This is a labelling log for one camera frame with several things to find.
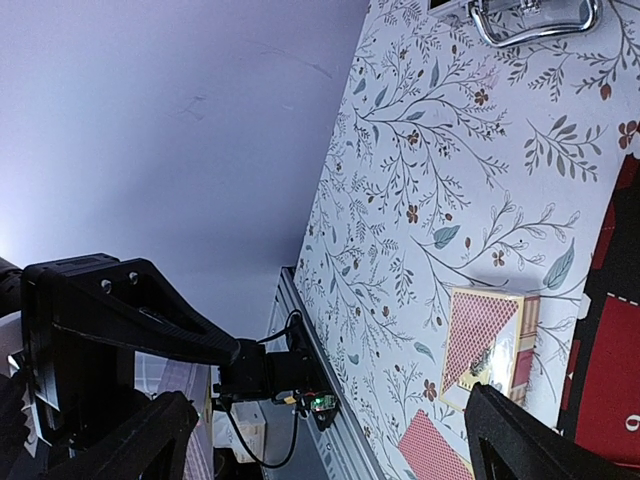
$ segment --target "cable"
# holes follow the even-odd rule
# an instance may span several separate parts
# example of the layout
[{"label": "cable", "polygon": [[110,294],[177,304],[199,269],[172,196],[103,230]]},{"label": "cable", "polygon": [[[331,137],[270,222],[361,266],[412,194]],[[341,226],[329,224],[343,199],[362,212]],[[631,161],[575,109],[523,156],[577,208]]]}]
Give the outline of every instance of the cable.
[{"label": "cable", "polygon": [[280,330],[277,333],[274,333],[270,337],[263,338],[262,340],[258,340],[258,343],[271,342],[271,341],[273,341],[273,340],[275,340],[277,338],[280,338],[281,336],[286,335],[287,333],[292,332],[293,330],[295,330],[296,327],[289,325],[289,322],[291,321],[291,319],[293,318],[294,315],[299,315],[302,318],[302,312],[300,310],[298,310],[297,308],[295,310],[292,310],[291,313],[289,313],[289,316],[287,317],[287,321],[285,322],[285,328],[283,328],[282,330]]},{"label": "cable", "polygon": [[262,460],[260,460],[251,451],[251,449],[249,448],[249,445],[247,445],[247,442],[245,442],[244,438],[242,437],[242,433],[240,433],[240,429],[238,428],[238,424],[236,423],[235,419],[233,418],[233,415],[231,415],[231,412],[229,411],[229,409],[227,408],[227,406],[223,402],[220,402],[220,404],[222,405],[222,408],[224,409],[224,411],[227,413],[227,416],[229,417],[229,421],[231,422],[231,426],[233,427],[233,430],[236,432],[236,435],[238,436],[238,440],[240,440],[240,443],[242,444],[242,447],[245,449],[247,454],[253,459],[254,462],[256,462],[258,465],[260,465],[260,466],[262,466],[264,468],[270,468],[270,469],[281,468],[281,467],[284,467],[287,463],[289,463],[289,460],[291,460],[291,457],[293,456],[293,452],[296,449],[296,442],[298,440],[298,417],[299,417],[299,412],[298,412],[297,408],[296,408],[295,418],[293,419],[293,434],[291,435],[291,446],[289,447],[289,453],[287,453],[287,456],[284,457],[284,460],[281,461],[280,463],[276,463],[275,465],[270,465],[270,464],[265,463]]}]

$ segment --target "silver handle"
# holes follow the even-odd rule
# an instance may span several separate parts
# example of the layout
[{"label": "silver handle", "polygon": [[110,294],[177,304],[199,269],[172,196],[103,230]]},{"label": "silver handle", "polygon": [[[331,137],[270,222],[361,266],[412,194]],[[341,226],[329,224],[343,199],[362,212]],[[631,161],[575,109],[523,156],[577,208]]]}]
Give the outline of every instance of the silver handle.
[{"label": "silver handle", "polygon": [[470,5],[469,13],[480,32],[480,36],[487,44],[496,48],[507,48],[559,35],[583,33],[592,29],[600,19],[600,12],[602,9],[599,0],[586,0],[586,2],[589,8],[589,16],[584,23],[557,23],[543,27],[531,28],[502,40],[500,40],[494,33],[486,15],[480,9],[477,2],[473,2]]}]

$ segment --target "playing card box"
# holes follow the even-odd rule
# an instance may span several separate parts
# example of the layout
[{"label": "playing card box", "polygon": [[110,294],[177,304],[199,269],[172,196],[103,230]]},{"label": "playing card box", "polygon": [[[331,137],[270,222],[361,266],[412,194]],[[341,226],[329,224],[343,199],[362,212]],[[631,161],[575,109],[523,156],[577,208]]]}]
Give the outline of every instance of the playing card box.
[{"label": "playing card box", "polygon": [[523,405],[539,310],[539,296],[454,288],[440,399],[464,410],[480,382]]}]

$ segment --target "wall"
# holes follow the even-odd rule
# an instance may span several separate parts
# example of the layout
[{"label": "wall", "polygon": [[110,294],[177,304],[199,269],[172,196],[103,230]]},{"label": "wall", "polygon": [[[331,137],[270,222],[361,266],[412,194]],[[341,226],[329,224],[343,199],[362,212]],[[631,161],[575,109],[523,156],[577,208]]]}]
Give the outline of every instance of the wall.
[{"label": "wall", "polygon": [[156,263],[259,336],[367,2],[4,2],[0,255]]}]

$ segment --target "white table surface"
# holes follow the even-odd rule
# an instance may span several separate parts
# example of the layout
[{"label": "white table surface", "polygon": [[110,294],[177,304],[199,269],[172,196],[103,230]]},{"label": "white table surface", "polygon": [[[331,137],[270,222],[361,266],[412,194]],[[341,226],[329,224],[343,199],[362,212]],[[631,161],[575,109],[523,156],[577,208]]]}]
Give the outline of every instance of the white table surface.
[{"label": "white table surface", "polygon": [[371,4],[296,285],[388,478],[412,478],[397,445],[418,409],[468,459],[463,416],[425,396],[453,285],[542,295],[526,408],[555,425],[599,229],[640,150],[635,3],[605,0],[586,36],[506,51],[422,2]]}]

